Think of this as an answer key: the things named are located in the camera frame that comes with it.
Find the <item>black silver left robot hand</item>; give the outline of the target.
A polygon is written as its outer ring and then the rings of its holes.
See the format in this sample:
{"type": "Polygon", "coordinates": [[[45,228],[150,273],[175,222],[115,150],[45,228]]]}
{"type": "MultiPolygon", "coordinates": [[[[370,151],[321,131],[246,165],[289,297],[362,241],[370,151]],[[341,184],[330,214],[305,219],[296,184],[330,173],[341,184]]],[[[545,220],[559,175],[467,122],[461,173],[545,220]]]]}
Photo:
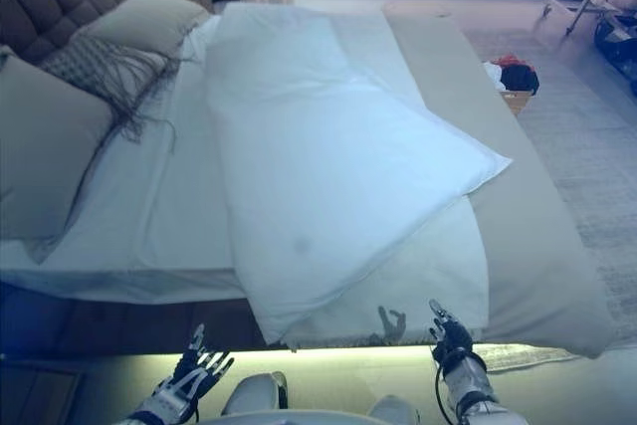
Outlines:
{"type": "Polygon", "coordinates": [[[235,358],[229,351],[218,351],[204,344],[205,325],[195,328],[185,351],[175,366],[168,385],[185,399],[193,401],[207,394],[227,373],[235,358]]]}

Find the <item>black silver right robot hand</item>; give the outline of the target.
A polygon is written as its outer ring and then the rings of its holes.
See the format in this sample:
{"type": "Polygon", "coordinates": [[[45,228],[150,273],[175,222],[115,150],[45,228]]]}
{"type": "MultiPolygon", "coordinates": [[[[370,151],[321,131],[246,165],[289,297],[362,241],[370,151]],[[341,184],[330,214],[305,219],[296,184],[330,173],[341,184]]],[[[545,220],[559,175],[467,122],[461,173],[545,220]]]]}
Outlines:
{"type": "Polygon", "coordinates": [[[436,341],[433,358],[447,374],[473,351],[473,339],[463,324],[438,301],[431,299],[428,305],[434,315],[433,325],[429,327],[436,341]]]}

